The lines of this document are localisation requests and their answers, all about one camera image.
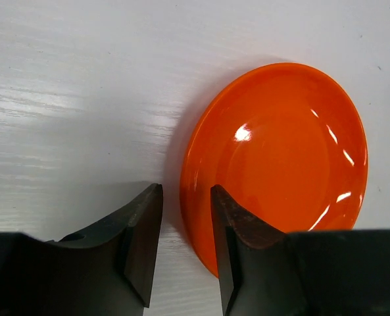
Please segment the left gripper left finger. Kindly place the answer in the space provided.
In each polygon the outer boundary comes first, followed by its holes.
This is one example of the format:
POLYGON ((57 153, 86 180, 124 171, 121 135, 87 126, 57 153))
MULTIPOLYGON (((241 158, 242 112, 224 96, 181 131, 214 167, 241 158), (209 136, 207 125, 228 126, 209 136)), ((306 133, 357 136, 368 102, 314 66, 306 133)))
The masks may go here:
POLYGON ((151 302, 163 189, 59 241, 0 232, 0 315, 142 315, 151 302))

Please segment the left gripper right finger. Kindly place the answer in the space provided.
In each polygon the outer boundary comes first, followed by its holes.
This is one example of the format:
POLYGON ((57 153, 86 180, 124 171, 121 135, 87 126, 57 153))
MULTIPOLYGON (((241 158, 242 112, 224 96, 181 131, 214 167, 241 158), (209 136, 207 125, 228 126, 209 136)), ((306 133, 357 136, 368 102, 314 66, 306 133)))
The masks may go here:
POLYGON ((390 230, 286 234, 210 200, 224 315, 390 315, 390 230))

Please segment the orange plate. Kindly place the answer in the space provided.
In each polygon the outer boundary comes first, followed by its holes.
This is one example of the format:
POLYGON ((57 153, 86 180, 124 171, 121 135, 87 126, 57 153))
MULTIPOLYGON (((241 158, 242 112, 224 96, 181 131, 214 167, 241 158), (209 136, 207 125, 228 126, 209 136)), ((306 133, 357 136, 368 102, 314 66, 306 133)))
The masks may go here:
POLYGON ((188 239, 217 275, 210 190, 283 232, 350 229, 364 200, 368 146, 345 90, 299 63, 256 68, 225 87, 201 115, 180 175, 188 239))

